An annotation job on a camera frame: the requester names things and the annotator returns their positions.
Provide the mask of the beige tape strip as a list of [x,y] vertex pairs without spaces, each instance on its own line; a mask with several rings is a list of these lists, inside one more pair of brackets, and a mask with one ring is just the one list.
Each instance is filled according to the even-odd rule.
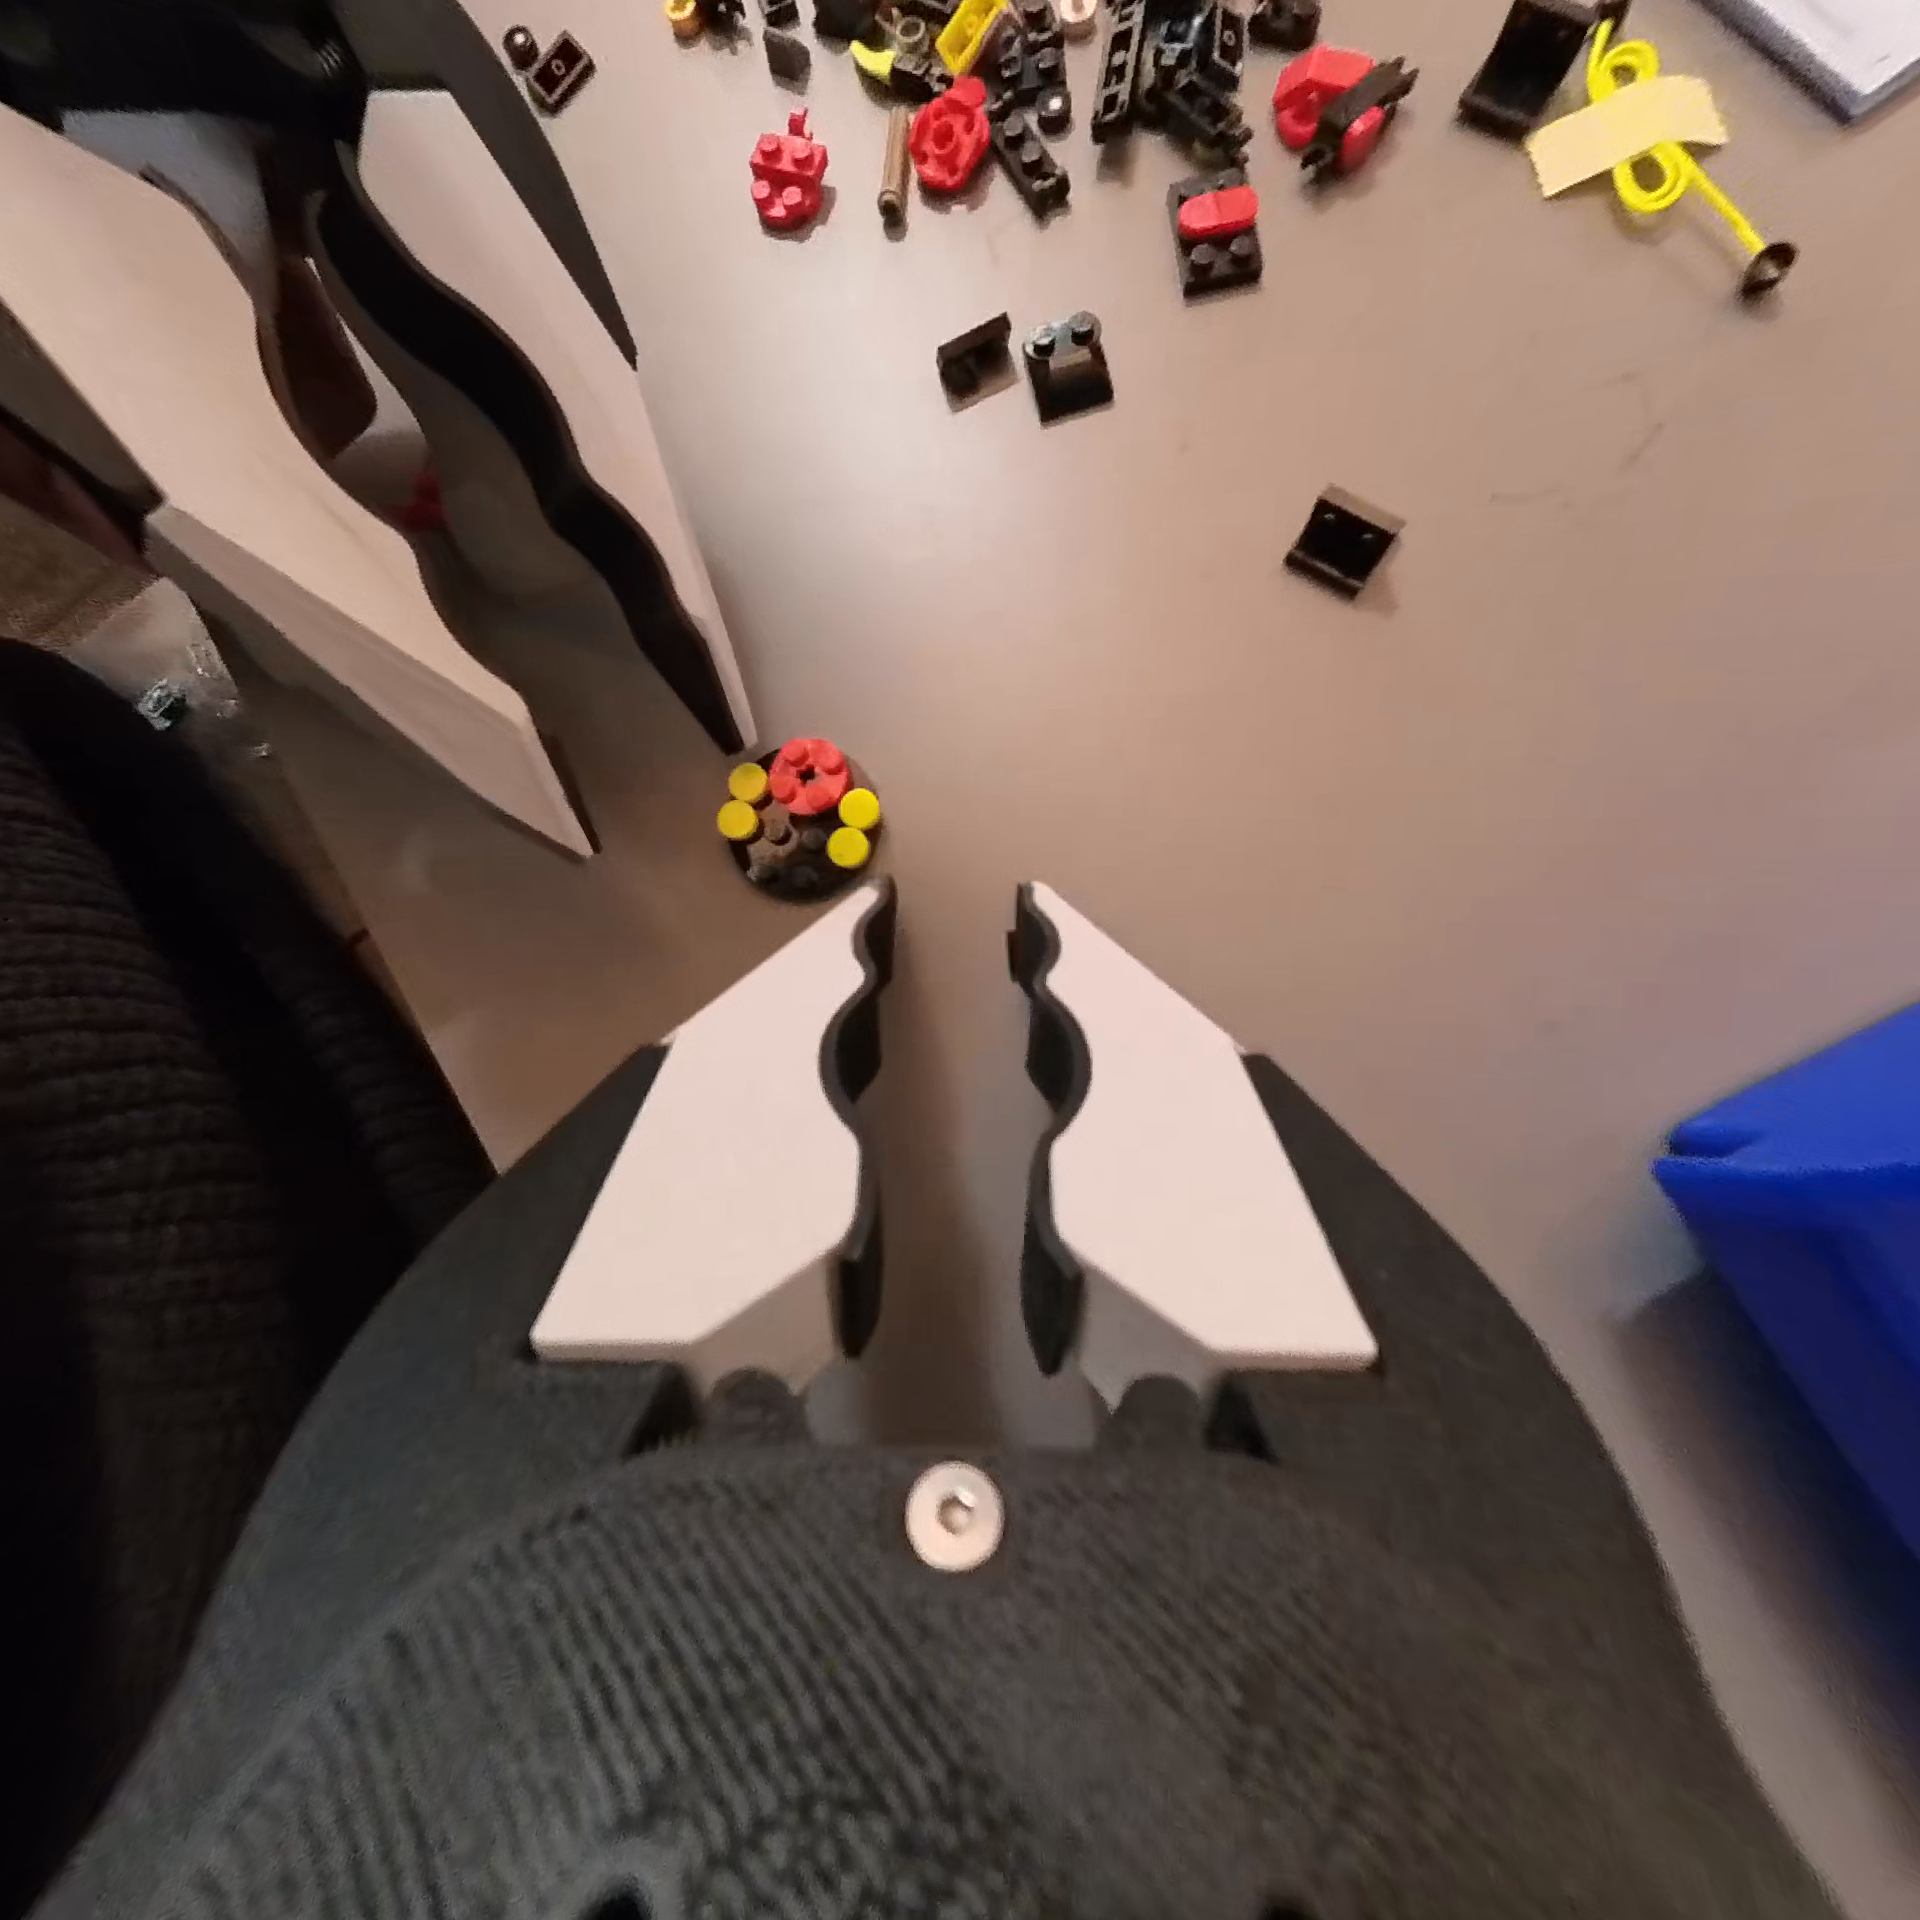
[[1525,153],[1542,198],[1551,200],[1614,168],[1632,168],[1655,150],[1678,147],[1714,150],[1727,139],[1726,123],[1704,80],[1655,76],[1567,112],[1527,134]]

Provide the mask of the blue storage bin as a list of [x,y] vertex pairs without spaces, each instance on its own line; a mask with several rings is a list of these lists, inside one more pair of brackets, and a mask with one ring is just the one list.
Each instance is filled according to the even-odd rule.
[[1916,1004],[1674,1123],[1649,1172],[1917,1552]]

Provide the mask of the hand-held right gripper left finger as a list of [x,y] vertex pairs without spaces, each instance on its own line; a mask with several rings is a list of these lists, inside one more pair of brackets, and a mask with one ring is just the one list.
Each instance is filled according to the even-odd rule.
[[868,880],[654,1051],[654,1078],[530,1328],[543,1363],[806,1388],[879,1318],[879,1067],[895,884]]

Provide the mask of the small black lego plate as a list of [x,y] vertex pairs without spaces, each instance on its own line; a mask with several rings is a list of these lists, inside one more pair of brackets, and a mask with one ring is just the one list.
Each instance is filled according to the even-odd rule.
[[998,392],[1014,374],[1009,312],[998,310],[937,342],[935,372],[950,411]]

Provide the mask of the red and black lego fender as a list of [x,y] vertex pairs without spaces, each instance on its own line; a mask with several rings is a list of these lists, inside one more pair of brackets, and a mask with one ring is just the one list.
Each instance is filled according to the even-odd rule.
[[1316,44],[1277,77],[1271,112],[1280,144],[1312,183],[1356,174],[1380,147],[1418,70],[1405,59]]

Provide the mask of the person's black knit sweater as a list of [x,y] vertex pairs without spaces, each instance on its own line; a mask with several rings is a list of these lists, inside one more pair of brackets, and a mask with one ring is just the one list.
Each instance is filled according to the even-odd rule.
[[7,640],[5,1915],[133,1761],[332,1365],[490,1176],[201,757]]

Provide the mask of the red round lego piece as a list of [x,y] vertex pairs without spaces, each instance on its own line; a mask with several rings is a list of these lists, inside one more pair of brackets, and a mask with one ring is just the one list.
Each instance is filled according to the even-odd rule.
[[929,197],[954,197],[968,188],[990,144],[990,92],[980,77],[958,77],[911,112],[908,156]]

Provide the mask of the black lego slope with plate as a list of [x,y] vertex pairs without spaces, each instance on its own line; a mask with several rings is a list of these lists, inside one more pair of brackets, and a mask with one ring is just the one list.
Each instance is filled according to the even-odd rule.
[[1021,363],[1041,424],[1112,405],[1112,372],[1089,308],[1041,323],[1021,339]]

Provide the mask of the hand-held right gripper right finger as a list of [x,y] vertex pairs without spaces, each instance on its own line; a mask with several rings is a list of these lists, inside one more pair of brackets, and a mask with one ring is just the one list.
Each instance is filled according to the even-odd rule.
[[1241,1047],[1041,880],[1008,968],[1046,1120],[1028,1160],[1020,1307],[1041,1375],[1103,1408],[1144,1379],[1207,1400],[1233,1375],[1377,1359]]

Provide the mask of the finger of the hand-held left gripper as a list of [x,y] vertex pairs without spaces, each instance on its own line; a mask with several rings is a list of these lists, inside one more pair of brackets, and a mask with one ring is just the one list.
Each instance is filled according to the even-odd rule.
[[133,509],[143,557],[264,672],[589,857],[521,694],[281,411],[256,305],[196,212],[23,112],[2,127],[5,317],[57,392],[26,424]]
[[512,509],[600,584],[709,740],[744,749],[750,693],[638,363],[461,108],[440,92],[376,93],[358,134],[335,137],[327,158],[327,286],[416,409],[440,475],[465,457],[501,468]]

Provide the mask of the black lego plate red top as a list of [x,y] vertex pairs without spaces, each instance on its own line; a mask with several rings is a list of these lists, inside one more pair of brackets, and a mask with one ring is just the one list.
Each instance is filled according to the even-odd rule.
[[1188,303],[1258,286],[1263,251],[1257,215],[1258,195],[1238,165],[1167,188],[1167,228]]

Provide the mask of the round black lego assembly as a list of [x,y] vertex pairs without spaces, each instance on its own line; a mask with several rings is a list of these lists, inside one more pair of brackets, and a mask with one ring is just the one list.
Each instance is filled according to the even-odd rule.
[[735,873],[790,902],[849,886],[872,863],[885,825],[878,787],[830,736],[790,736],[737,760],[714,812]]

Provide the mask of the pile of mixed lego pieces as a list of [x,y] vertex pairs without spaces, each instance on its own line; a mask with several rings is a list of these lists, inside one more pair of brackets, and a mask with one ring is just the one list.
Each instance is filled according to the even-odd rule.
[[[844,51],[887,110],[919,110],[953,80],[980,77],[986,158],[1039,220],[1070,198],[1052,149],[1071,127],[1070,41],[1102,36],[1087,123],[1094,144],[1151,126],[1232,166],[1252,134],[1238,104],[1246,47],[1297,56],[1321,44],[1319,5],[1255,5],[1248,14],[1230,5],[812,5],[808,17],[813,38]],[[968,189],[929,197],[911,176],[909,197],[954,200]]]

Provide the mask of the white instruction booklet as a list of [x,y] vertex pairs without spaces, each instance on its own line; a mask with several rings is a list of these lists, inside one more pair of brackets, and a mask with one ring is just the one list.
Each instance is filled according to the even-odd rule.
[[1845,126],[1916,88],[1917,3],[1704,3],[1703,9]]

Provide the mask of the red studded lego brick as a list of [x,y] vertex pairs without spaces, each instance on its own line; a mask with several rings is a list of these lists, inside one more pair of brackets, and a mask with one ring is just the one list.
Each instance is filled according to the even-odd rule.
[[761,133],[752,147],[752,203],[768,233],[802,233],[824,212],[830,153],[813,137],[808,110],[789,112],[784,127]]

